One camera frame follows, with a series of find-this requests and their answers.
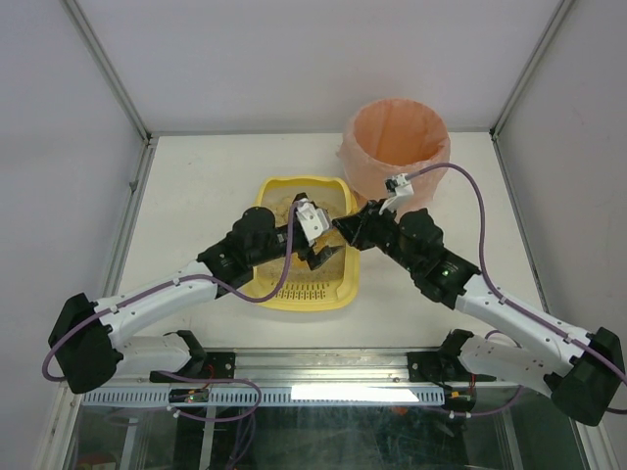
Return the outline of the yellow litter box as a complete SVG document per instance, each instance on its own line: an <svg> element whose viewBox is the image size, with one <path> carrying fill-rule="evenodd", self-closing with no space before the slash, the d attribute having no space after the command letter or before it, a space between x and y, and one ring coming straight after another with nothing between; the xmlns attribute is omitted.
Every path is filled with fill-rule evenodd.
<svg viewBox="0 0 627 470"><path fill-rule="evenodd" d="M262 207L262 196L272 189L312 186L340 190L345 199L346 214L355 212L357 201L346 182L341 178L321 176L284 176L267 179L261 186L256 204ZM287 282L275 297L263 303L270 309L290 312L317 312L341 308L357 295L360 276L360 252L345 245L344 269L338 280L324 282Z"/></svg>

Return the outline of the yellow litter scoop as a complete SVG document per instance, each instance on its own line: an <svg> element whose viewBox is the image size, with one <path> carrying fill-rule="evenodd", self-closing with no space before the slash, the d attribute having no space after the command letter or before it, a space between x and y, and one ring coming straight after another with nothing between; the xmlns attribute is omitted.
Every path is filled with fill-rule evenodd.
<svg viewBox="0 0 627 470"><path fill-rule="evenodd" d="M336 230L332 229L323 234L317 242L320 248L323 247L344 247L346 242L342 235Z"/></svg>

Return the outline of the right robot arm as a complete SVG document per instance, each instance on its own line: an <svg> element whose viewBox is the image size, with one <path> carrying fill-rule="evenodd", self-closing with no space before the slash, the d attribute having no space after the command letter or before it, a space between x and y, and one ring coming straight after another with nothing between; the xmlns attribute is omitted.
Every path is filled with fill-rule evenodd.
<svg viewBox="0 0 627 470"><path fill-rule="evenodd" d="M444 245L443 230L426 209L396 217L381 202L333 220L347 244L372 248L405 269L420 293L508 336L505 346L454 330L439 352L467 372L505 380L547 398L569 418L597 426L610 411L625 366L618 336L571 325L522 305L487 281L472 262Z"/></svg>

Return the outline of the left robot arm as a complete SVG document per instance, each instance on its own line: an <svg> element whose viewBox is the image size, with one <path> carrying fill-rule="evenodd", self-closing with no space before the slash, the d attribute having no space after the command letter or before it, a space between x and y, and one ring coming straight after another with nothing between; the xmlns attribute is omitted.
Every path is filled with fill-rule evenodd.
<svg viewBox="0 0 627 470"><path fill-rule="evenodd" d="M83 293L67 299L48 338L41 373L65 382L76 394L91 392L112 379L123 362L123 344L144 328L189 306L225 295L250 303L272 300L285 284L293 257L316 270L337 252L315 243L332 229L328 211L300 193L279 226L265 207L243 212L222 240L208 247L173 275L124 295L91 301ZM274 287L260 297L242 292L257 266L281 259Z"/></svg>

